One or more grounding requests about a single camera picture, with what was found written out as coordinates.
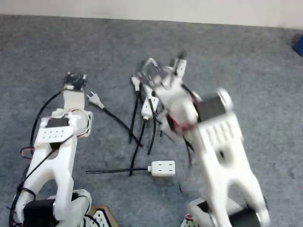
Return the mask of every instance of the black cable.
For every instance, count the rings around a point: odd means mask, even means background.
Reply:
[[[189,88],[186,87],[185,84],[182,84],[181,87],[183,87],[183,88],[190,94],[190,96],[191,96],[193,99],[196,99],[196,96],[194,95],[194,93],[193,93],[191,90],[189,90]]]
[[[142,140],[142,136],[143,136],[143,133],[144,133],[144,128],[145,128],[146,122],[147,122],[147,120],[144,119],[143,124],[142,124],[142,129],[141,129],[140,137],[139,137],[139,142],[141,142],[141,140]],[[136,159],[136,155],[137,155],[138,149],[139,149],[139,143],[137,143],[136,150],[134,150],[134,155],[133,155],[132,162],[131,162],[131,167],[130,167],[131,169],[134,168],[134,160]]]
[[[162,110],[164,111],[164,109],[165,109],[165,107],[164,107],[164,105],[162,104]],[[160,130],[160,137],[162,137],[162,134],[163,134],[163,132],[162,132],[162,130]]]
[[[140,147],[143,147],[142,143],[138,140],[138,138],[131,132],[130,128],[116,115],[114,115],[112,112],[110,112],[106,107],[103,108],[104,112],[107,113],[109,116],[114,118],[117,122],[119,122],[125,129],[129,131],[133,139],[139,144]]]
[[[39,113],[37,114],[36,119],[35,119],[35,122],[34,122],[33,127],[32,127],[32,133],[31,133],[31,135],[30,135],[30,143],[29,143],[30,147],[33,147],[33,146],[34,146],[34,135],[35,135],[35,130],[36,130],[36,126],[37,126],[37,124],[38,124],[38,121],[39,121],[39,119],[40,119],[40,116],[41,116],[43,110],[47,107],[47,105],[48,105],[53,99],[55,99],[55,98],[56,98],[59,94],[61,94],[63,91],[64,91],[64,90],[61,90],[61,91],[59,91],[58,93],[54,94],[54,95],[53,95],[53,96],[52,96],[52,97],[51,97],[51,98],[42,106],[42,108],[40,109]]]
[[[132,169],[116,169],[116,170],[88,170],[86,171],[87,174],[112,174],[112,173],[121,173],[121,172],[128,172],[128,171],[140,171],[146,170],[147,168],[132,168]]]
[[[32,190],[25,188],[25,187],[21,187],[20,190],[26,191],[27,193],[31,194],[34,197],[33,200],[36,200],[36,194]]]
[[[73,135],[69,136],[67,139],[65,139],[63,142],[60,142],[60,145],[62,145],[63,143],[65,143],[67,140],[69,140]],[[16,196],[13,200],[13,203],[11,205],[11,210],[10,210],[10,213],[9,213],[9,227],[14,227],[14,211],[16,209],[16,204],[17,204],[17,201],[20,197],[20,194],[22,192],[22,188],[24,186],[24,183],[25,181],[30,177],[30,175],[36,170],[39,168],[39,166],[42,165],[43,162],[45,162],[56,150],[53,149],[29,174],[27,174],[27,170],[28,170],[28,167],[25,168],[24,172],[23,172],[23,179],[21,180],[21,183],[18,185],[17,187],[17,193],[16,193]]]
[[[26,177],[28,169],[29,169],[29,165],[27,165],[25,167],[25,169],[23,170],[21,181],[23,181],[24,178]],[[16,193],[15,198],[13,200],[13,203],[12,203],[12,205],[10,207],[10,212],[9,212],[9,227],[14,227],[14,223],[16,223],[15,220],[14,220],[14,214],[15,214],[16,204],[17,204],[17,201],[18,201],[18,199],[20,197],[21,192],[22,192],[22,190],[20,190],[19,188],[17,188],[17,193]]]
[[[140,83],[140,85],[139,85],[139,97],[140,97],[141,104],[144,103],[144,99],[142,97],[142,87],[143,87],[143,85],[142,85],[142,83]]]
[[[134,120],[136,118],[136,113],[137,113],[137,108],[138,108],[138,103],[139,103],[139,91],[136,91],[136,103],[134,105],[134,112],[133,112],[133,118],[132,118],[132,124],[131,124],[131,129],[129,131],[129,139],[128,142],[132,142],[132,133],[134,130]]]
[[[150,103],[150,107],[151,107],[151,111],[152,111],[152,116],[153,116],[153,132],[152,132],[152,138],[151,138],[151,144],[150,147],[148,149],[147,154],[150,155],[151,151],[152,151],[152,146],[153,146],[153,142],[155,140],[155,135],[156,135],[156,128],[157,128],[157,120],[156,120],[156,114],[155,111],[153,109],[153,105],[152,105],[152,99],[148,99],[149,103]]]
[[[189,142],[185,139],[185,137],[183,136],[185,145],[186,145],[186,149],[187,149],[187,154],[188,154],[188,164],[189,166],[192,166],[192,159],[191,159],[191,155],[190,155],[190,151],[189,151]]]
[[[95,224],[100,227],[100,224],[89,214],[85,214],[84,215],[85,217],[89,218],[90,220],[92,220],[93,222],[95,222]]]

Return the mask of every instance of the electrical plug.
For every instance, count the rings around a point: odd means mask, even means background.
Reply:
[[[96,106],[99,106],[100,109],[104,109],[105,106],[101,102],[99,96],[97,94],[93,93],[92,91],[91,91],[91,93],[92,93],[92,96],[86,95],[89,98],[89,102]]]
[[[139,91],[140,90],[140,80],[137,77],[132,76],[131,81],[134,86],[134,90]]]

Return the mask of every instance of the black power cord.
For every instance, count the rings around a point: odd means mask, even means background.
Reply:
[[[141,104],[143,104],[144,100],[145,100],[145,98],[142,97],[142,87],[143,87],[143,85],[142,85],[142,83],[140,83],[140,86],[139,86],[139,97],[140,97]]]
[[[156,119],[155,110],[153,109],[152,99],[150,98],[150,99],[148,99],[148,101],[150,103],[152,116],[153,116],[153,132],[152,132],[151,144],[150,144],[150,147],[149,147],[148,152],[147,152],[147,154],[150,155],[151,151],[152,151],[153,142],[155,140],[155,135],[156,135],[157,119]]]
[[[133,155],[133,158],[132,158],[130,169],[134,168],[134,161],[136,159],[136,155],[137,155],[137,152],[138,152],[138,149],[139,149],[139,144],[140,144],[140,142],[142,140],[142,136],[143,136],[143,133],[144,133],[144,128],[145,128],[146,122],[147,122],[147,120],[144,119],[143,124],[142,124],[142,129],[141,129],[140,137],[139,137],[139,142],[137,143],[136,149],[134,151],[134,155]],[[132,170],[130,170],[129,175],[130,176],[133,175],[133,171]]]
[[[131,132],[130,128],[120,118],[118,118],[116,115],[110,112],[106,107],[104,107],[103,110],[105,113],[107,113],[109,116],[114,118],[117,122],[119,122],[126,130],[128,130],[128,132],[131,134],[133,139],[138,143],[138,145],[140,147],[143,147],[143,144],[140,142],[140,140],[138,140],[138,138]]]
[[[133,112],[133,117],[132,117],[132,124],[131,124],[131,129],[129,131],[129,139],[128,142],[131,143],[132,142],[132,133],[134,130],[134,120],[136,118],[136,113],[137,113],[137,108],[138,108],[138,103],[139,103],[139,93],[140,91],[136,91],[136,103],[134,105],[134,112]]]
[[[29,143],[29,146],[30,146],[31,148],[34,148],[34,135],[35,135],[35,130],[36,130],[36,126],[37,126],[37,124],[38,124],[38,121],[39,121],[39,119],[40,119],[40,116],[41,116],[43,110],[47,107],[47,105],[48,105],[51,101],[53,101],[53,100],[54,100],[59,94],[61,94],[63,91],[64,91],[64,89],[61,90],[61,91],[59,91],[58,93],[54,94],[50,99],[48,99],[48,100],[46,101],[46,103],[42,106],[42,108],[40,109],[39,113],[37,114],[36,119],[35,119],[35,122],[34,122],[33,127],[32,127],[32,132],[31,132],[31,135],[30,135],[30,143]]]
[[[121,173],[121,172],[128,172],[128,171],[147,171],[147,168],[128,168],[128,169],[116,169],[116,170],[88,170],[86,171],[87,174],[112,174],[112,173]]]
[[[67,140],[69,140],[73,135],[69,136],[67,139],[65,139],[64,141],[60,142],[60,145],[62,145],[63,143],[65,143]],[[16,225],[14,225],[14,211],[16,209],[16,204],[17,204],[17,201],[20,197],[20,194],[23,190],[23,186],[24,186],[24,183],[25,181],[30,177],[31,174],[33,174],[33,172],[39,168],[39,166],[42,165],[43,162],[45,162],[54,152],[56,151],[56,149],[53,149],[44,159],[42,159],[42,161],[29,173],[27,174],[27,170],[28,170],[28,167],[24,170],[23,172],[23,177],[22,177],[22,180],[21,180],[21,183],[18,185],[17,187],[17,193],[16,193],[16,196],[13,200],[13,203],[10,207],[10,212],[9,212],[9,227],[14,227]]]

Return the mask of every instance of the power strip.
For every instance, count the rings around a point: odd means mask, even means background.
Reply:
[[[180,227],[199,227],[199,226],[198,223],[196,223],[195,221],[189,221],[186,220],[185,218]]]
[[[103,209],[97,210],[93,218],[99,223],[100,227],[111,227],[107,215]],[[88,218],[86,219],[89,220],[89,227],[98,227],[94,221]]]
[[[151,97],[151,103],[152,103],[152,107],[153,107],[154,111],[156,111],[157,107],[158,107],[159,99],[156,97]],[[151,105],[149,103],[148,97],[146,97],[146,99],[143,103],[142,110],[141,110],[141,116],[145,117],[147,119],[153,118],[152,109],[151,109]]]

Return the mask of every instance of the cable connector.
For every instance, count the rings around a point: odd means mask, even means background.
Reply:
[[[137,77],[132,76],[131,81],[134,86],[134,90],[139,91],[140,90],[140,80]]]
[[[89,95],[86,95],[88,98],[89,98],[89,102],[91,102],[92,104],[96,105],[96,106],[99,106],[100,109],[104,109],[104,104],[101,102],[99,96],[95,93],[92,93],[92,96],[89,96]]]
[[[152,176],[174,176],[176,174],[175,161],[153,161],[147,171]]]
[[[128,168],[115,170],[88,170],[86,174],[112,174],[128,171],[148,171],[152,176],[174,176],[176,174],[175,161],[153,161],[148,168]]]

